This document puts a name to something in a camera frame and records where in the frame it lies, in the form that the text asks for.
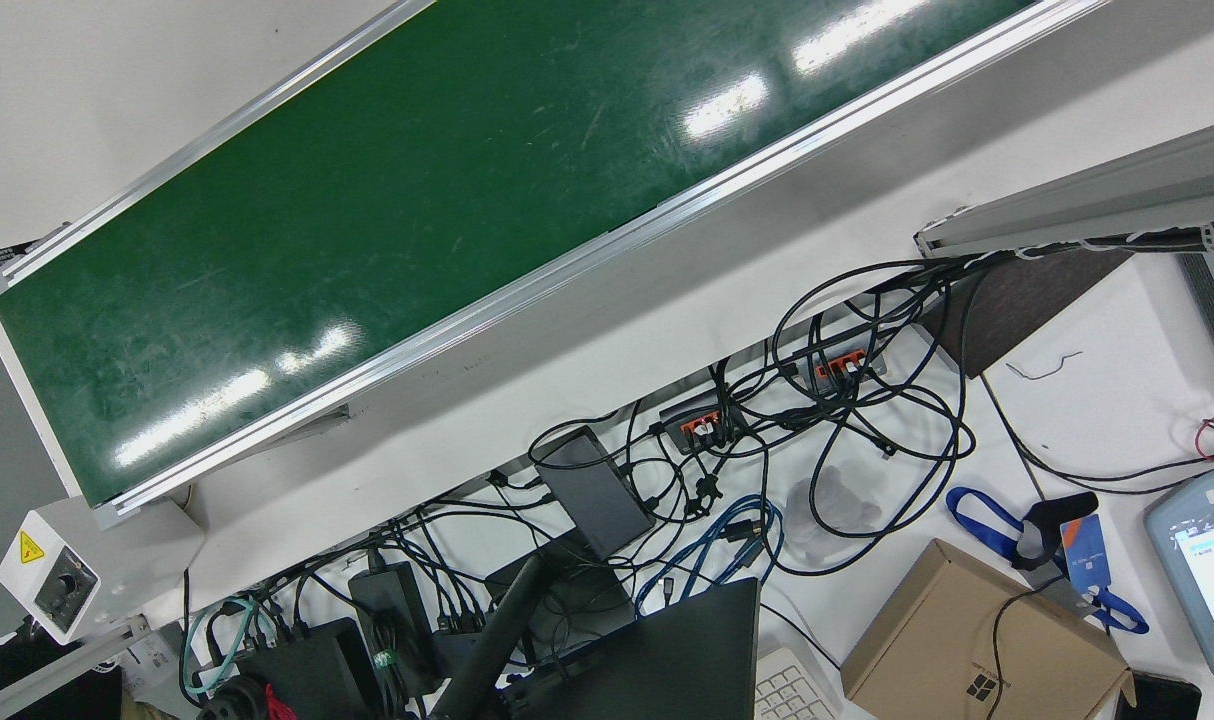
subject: yellow warning label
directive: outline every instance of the yellow warning label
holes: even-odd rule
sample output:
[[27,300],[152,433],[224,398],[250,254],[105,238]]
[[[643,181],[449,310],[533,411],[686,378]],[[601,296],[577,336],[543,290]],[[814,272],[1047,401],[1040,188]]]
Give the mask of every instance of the yellow warning label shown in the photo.
[[25,562],[34,562],[35,560],[44,560],[46,552],[39,546],[39,543],[34,542],[25,531],[21,531],[21,565]]

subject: white keyboard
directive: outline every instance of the white keyboard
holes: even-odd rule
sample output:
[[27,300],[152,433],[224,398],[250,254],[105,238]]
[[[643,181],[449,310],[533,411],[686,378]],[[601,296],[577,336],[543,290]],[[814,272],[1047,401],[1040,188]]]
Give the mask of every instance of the white keyboard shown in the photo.
[[836,712],[794,651],[782,647],[758,659],[754,716],[758,720],[834,720]]

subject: white control box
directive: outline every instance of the white control box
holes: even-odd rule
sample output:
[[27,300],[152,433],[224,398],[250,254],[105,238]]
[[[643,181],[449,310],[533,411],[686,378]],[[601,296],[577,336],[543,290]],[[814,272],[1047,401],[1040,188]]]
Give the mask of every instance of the white control box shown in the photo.
[[177,585],[203,531],[171,501],[101,529],[80,497],[30,510],[0,583],[59,644],[100,634]]

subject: windows logo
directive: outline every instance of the windows logo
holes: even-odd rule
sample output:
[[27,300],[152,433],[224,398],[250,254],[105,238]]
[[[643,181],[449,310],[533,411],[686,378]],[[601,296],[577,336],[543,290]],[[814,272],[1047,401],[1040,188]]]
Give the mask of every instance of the windows logo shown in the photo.
[[994,680],[988,679],[985,673],[981,673],[972,680],[971,687],[968,687],[968,695],[976,698],[976,701],[985,702],[985,698],[989,697],[991,692],[994,692],[997,684]]

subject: green conveyor belt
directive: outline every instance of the green conveyor belt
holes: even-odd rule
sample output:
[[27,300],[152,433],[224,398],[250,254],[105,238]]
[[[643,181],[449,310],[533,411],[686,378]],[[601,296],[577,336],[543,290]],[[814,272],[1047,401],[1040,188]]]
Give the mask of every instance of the green conveyor belt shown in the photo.
[[0,316],[109,500],[1026,5],[443,0]]

